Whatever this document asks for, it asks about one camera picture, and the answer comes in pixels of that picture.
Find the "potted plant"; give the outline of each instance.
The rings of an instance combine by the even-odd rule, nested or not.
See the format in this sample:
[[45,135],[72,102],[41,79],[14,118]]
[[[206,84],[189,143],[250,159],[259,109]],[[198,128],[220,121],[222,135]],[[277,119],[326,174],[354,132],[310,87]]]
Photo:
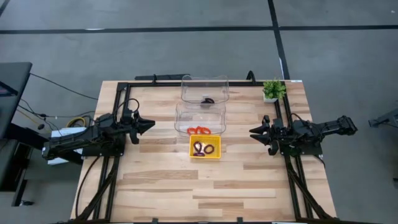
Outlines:
[[264,82],[264,89],[262,90],[265,103],[273,103],[279,98],[282,98],[286,93],[286,86],[278,80]]

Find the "black line on floor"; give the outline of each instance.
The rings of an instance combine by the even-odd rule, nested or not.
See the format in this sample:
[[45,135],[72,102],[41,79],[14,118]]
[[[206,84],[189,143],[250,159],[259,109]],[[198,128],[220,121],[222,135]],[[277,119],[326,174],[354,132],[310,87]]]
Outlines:
[[9,2],[10,2],[10,0],[4,0],[4,2],[2,3],[2,5],[0,7],[0,17],[3,14],[4,10],[6,10],[6,7],[7,7]]
[[206,32],[206,31],[262,31],[273,30],[271,26],[219,26],[219,27],[144,27],[111,29],[38,29],[0,30],[0,34],[116,34],[147,32]]
[[271,14],[272,26],[274,28],[274,35],[276,40],[276,47],[278,50],[280,66],[282,70],[282,79],[290,80],[289,69],[287,68],[287,61],[285,56],[284,45],[282,43],[282,37],[280,36],[278,19],[276,17],[276,11],[273,0],[268,0],[269,12]]
[[398,29],[398,25],[365,26],[281,26],[279,30],[381,30]]

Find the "computer monitor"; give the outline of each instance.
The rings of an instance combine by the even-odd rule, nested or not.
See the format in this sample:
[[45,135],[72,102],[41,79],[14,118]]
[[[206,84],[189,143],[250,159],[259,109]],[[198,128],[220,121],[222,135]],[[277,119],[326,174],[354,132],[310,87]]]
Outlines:
[[9,87],[3,82],[0,82],[0,97],[2,96],[16,96],[18,95],[18,91]]

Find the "yellow box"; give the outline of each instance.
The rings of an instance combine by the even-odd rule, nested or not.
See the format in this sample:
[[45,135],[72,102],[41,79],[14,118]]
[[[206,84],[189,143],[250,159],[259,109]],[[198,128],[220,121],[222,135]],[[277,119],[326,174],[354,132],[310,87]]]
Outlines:
[[[193,154],[197,151],[193,147],[195,142],[201,143],[201,151],[204,153],[204,148],[211,144],[214,146],[214,151],[211,154],[206,154],[205,156],[194,156]],[[207,135],[207,134],[193,134],[189,137],[189,156],[192,158],[202,158],[202,159],[219,159],[221,158],[221,136],[217,135]]]

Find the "white pot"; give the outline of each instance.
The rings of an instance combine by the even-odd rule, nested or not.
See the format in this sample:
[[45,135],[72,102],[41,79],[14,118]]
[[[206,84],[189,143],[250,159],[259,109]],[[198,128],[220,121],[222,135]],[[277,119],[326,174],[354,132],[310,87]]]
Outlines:
[[265,93],[262,93],[262,97],[263,97],[265,103],[275,103],[275,101],[278,100],[278,98],[272,98],[272,99],[266,98]]

